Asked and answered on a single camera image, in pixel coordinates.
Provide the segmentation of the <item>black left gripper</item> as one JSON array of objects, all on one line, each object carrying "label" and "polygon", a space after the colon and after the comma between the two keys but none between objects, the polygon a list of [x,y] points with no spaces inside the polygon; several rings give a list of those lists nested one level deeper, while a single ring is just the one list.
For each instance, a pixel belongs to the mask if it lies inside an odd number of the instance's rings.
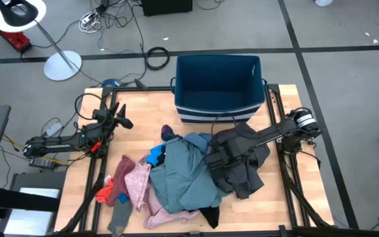
[{"label": "black left gripper", "polygon": [[119,102],[116,102],[109,111],[95,109],[92,114],[92,118],[97,122],[91,127],[92,130],[100,129],[102,132],[113,132],[118,126],[116,121],[118,117],[126,116],[126,104],[123,104],[118,113],[116,113],[119,106]]}]

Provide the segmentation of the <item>dark grey garment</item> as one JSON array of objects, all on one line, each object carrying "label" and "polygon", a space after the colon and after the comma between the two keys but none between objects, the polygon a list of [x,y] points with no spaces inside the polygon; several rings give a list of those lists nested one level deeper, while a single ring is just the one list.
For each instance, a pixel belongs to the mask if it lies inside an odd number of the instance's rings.
[{"label": "dark grey garment", "polygon": [[[248,135],[254,135],[255,131],[246,123],[240,123],[235,128],[223,130],[213,136],[213,150],[221,150],[225,142],[235,138],[237,130]],[[270,155],[270,149],[266,144],[257,146],[253,152],[245,156],[231,167],[213,168],[209,165],[215,185],[225,194],[236,192],[239,199],[247,199],[251,194],[264,186],[257,170],[263,165]]]}]

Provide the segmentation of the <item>teal grey shirt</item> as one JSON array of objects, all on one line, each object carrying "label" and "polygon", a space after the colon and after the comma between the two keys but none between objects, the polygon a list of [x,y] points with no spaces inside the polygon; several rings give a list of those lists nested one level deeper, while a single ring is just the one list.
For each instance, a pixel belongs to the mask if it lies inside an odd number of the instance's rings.
[{"label": "teal grey shirt", "polygon": [[227,194],[213,182],[204,160],[206,154],[184,137],[167,141],[165,154],[164,163],[151,169],[149,177],[168,213],[220,205]]}]

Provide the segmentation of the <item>purple sock teal toe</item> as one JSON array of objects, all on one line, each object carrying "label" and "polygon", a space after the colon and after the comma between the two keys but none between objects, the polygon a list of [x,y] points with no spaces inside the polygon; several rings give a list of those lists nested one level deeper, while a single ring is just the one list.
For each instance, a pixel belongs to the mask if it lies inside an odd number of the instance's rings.
[{"label": "purple sock teal toe", "polygon": [[173,129],[169,125],[163,125],[163,127],[161,128],[161,139],[167,142],[176,138],[182,139],[183,137],[178,134],[175,134]]}]

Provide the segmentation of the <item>bright blue garment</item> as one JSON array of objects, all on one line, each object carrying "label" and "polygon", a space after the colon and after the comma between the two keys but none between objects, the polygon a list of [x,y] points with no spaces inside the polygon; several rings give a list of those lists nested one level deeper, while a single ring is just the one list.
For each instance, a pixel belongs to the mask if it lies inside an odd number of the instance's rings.
[{"label": "bright blue garment", "polygon": [[146,158],[146,162],[153,167],[157,167],[164,163],[166,157],[166,144],[158,145],[150,150],[150,154]]}]

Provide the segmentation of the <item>pink heathered shirt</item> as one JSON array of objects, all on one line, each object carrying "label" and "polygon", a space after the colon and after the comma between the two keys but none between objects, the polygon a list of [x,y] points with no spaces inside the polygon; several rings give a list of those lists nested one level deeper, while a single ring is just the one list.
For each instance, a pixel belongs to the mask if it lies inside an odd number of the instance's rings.
[{"label": "pink heathered shirt", "polygon": [[151,164],[147,163],[146,158],[143,157],[136,163],[134,169],[124,177],[133,207],[138,212],[146,211],[148,213],[143,223],[146,229],[151,230],[172,221],[180,221],[186,224],[200,214],[198,210],[168,213],[157,199],[155,189],[149,181],[150,171]]}]

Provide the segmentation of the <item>navy white striped fabric bin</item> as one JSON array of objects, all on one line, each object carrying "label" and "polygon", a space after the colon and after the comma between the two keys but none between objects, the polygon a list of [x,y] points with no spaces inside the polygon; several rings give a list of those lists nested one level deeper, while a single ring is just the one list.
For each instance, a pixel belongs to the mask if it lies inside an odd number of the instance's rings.
[{"label": "navy white striped fabric bin", "polygon": [[170,82],[182,122],[247,122],[265,102],[261,60],[253,55],[182,55]]}]

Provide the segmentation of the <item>maroon garment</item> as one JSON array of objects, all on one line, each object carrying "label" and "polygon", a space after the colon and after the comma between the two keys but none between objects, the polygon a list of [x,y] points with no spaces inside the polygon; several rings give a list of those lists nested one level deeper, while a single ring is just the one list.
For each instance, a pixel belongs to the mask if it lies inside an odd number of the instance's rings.
[{"label": "maroon garment", "polygon": [[120,194],[125,194],[127,197],[129,197],[128,189],[126,187],[124,178],[128,173],[133,171],[134,168],[135,168],[135,163],[129,157],[123,155],[113,176],[113,188],[107,198],[108,207],[114,206],[115,199]]}]

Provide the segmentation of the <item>grey power adapter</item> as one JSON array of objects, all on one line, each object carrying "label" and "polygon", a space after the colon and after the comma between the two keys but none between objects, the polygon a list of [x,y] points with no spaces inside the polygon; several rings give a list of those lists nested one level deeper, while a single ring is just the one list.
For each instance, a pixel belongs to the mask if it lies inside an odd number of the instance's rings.
[{"label": "grey power adapter", "polygon": [[57,132],[60,132],[63,129],[63,126],[60,122],[56,122],[52,126],[50,126],[44,133],[44,137],[51,137],[55,135]]}]

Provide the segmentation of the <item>white floor lamp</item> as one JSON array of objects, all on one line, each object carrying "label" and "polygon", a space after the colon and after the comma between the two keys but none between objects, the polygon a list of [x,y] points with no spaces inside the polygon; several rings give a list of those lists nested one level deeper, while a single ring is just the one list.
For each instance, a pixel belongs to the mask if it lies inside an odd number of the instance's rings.
[{"label": "white floor lamp", "polygon": [[[10,26],[5,22],[0,11],[0,31],[8,33],[19,33],[33,28],[34,26],[37,27],[56,50],[56,53],[46,60],[43,68],[44,74],[48,79],[52,81],[68,80],[69,78],[76,75],[80,70],[82,66],[81,56],[75,51],[63,51],[61,48],[59,48],[54,39],[40,24],[47,12],[47,7],[43,0],[27,0],[27,2],[33,4],[38,9],[38,16],[36,19],[27,25],[19,27]],[[13,10],[15,13],[24,13],[24,7],[22,5],[14,7]]]}]

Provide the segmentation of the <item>orange sock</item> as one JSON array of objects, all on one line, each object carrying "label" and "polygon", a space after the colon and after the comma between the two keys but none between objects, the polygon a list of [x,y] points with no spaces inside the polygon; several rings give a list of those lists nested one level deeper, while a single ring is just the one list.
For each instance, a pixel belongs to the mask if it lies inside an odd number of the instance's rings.
[{"label": "orange sock", "polygon": [[98,203],[106,203],[114,186],[114,179],[107,175],[104,179],[103,187],[96,193],[95,200]]}]

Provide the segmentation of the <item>black power brick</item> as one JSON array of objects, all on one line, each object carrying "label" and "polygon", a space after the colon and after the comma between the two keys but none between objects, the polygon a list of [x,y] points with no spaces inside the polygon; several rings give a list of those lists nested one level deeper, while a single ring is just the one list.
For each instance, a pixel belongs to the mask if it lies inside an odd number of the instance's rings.
[{"label": "black power brick", "polygon": [[53,170],[57,164],[43,157],[33,158],[29,162],[30,167]]}]

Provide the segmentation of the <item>grey sock blue toe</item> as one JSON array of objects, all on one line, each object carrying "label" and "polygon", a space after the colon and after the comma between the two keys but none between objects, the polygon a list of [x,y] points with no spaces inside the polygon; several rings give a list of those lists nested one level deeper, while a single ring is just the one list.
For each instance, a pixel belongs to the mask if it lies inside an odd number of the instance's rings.
[{"label": "grey sock blue toe", "polygon": [[107,229],[112,237],[121,237],[128,225],[132,213],[132,204],[126,194],[119,194],[115,199],[113,215]]}]

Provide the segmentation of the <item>grey cart white panel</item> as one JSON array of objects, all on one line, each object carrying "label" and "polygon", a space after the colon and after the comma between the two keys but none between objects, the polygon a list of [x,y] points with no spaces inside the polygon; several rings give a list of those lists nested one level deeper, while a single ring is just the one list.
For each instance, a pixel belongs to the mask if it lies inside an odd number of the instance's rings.
[{"label": "grey cart white panel", "polygon": [[62,190],[65,176],[65,172],[15,174],[9,189],[0,188],[0,219],[4,219],[11,209],[56,213],[60,205],[58,197],[21,193],[20,189],[48,188]]}]

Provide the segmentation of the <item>black box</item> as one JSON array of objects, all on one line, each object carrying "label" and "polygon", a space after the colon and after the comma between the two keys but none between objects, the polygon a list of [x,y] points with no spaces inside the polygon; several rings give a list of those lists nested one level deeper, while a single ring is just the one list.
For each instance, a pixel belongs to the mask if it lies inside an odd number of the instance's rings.
[{"label": "black box", "polygon": [[141,0],[145,16],[188,13],[193,10],[193,0]]}]

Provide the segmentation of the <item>red tool box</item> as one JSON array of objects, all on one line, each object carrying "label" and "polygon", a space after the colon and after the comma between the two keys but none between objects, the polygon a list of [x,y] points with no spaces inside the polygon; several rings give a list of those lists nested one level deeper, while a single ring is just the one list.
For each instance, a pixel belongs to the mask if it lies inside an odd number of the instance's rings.
[{"label": "red tool box", "polygon": [[18,53],[23,53],[31,48],[30,40],[22,33],[8,33],[0,31],[0,36]]}]

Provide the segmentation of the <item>black aluminium table frame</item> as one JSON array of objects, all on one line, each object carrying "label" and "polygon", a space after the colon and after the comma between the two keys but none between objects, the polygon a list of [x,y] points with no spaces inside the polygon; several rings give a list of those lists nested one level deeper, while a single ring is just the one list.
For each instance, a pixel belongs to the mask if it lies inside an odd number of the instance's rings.
[{"label": "black aluminium table frame", "polygon": [[[66,172],[61,202],[55,229],[64,228],[77,212],[84,196],[98,175],[112,174],[123,156],[139,161],[149,150],[161,142],[161,127],[170,125],[181,135],[189,132],[208,132],[210,124],[185,124],[176,111],[174,96],[168,88],[151,88],[143,91],[137,88],[122,88],[114,97],[108,97],[109,105],[118,103],[126,107],[126,115],[133,122],[130,130],[117,128],[109,145],[106,160],[92,161],[80,153],[71,155],[73,164]],[[287,157],[281,163],[276,143],[269,143],[270,155],[258,173],[264,186],[247,199],[235,195],[225,197],[220,205],[219,224],[211,228],[201,215],[187,223],[173,221],[148,230],[144,220],[146,209],[133,210],[126,236],[176,236],[211,237],[229,235],[242,236],[279,236],[289,234],[292,224],[311,224],[312,219],[305,216],[297,198],[285,186],[281,172],[289,175],[302,187],[303,194],[314,210],[328,224],[333,223],[320,170],[314,157],[314,149],[303,144],[303,151],[296,156]]]}]

